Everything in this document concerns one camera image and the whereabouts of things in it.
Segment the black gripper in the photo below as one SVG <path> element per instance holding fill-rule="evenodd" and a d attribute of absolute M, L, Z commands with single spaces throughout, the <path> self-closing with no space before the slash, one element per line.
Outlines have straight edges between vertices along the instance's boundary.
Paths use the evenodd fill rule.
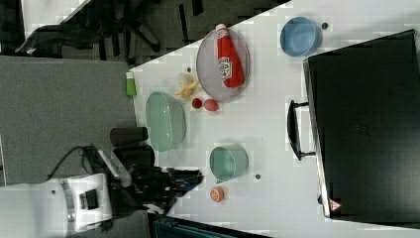
<path fill-rule="evenodd" d="M 190 185 L 201 184 L 204 175 L 199 170 L 174 170 L 173 176 L 159 167 L 132 167 L 132 182 L 123 187 L 114 178 L 110 182 L 110 200 L 114 215 L 131 215 L 137 210 L 152 210 L 167 214 L 176 202 L 174 179 Z"/>

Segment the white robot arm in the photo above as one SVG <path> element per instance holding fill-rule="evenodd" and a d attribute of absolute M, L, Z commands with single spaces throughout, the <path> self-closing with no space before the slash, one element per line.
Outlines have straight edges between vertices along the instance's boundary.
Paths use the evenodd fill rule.
<path fill-rule="evenodd" d="M 1 238 L 68 238 L 143 210 L 166 214 L 198 186 L 196 171 L 145 168 L 123 183 L 104 174 L 51 178 L 1 188 Z"/>

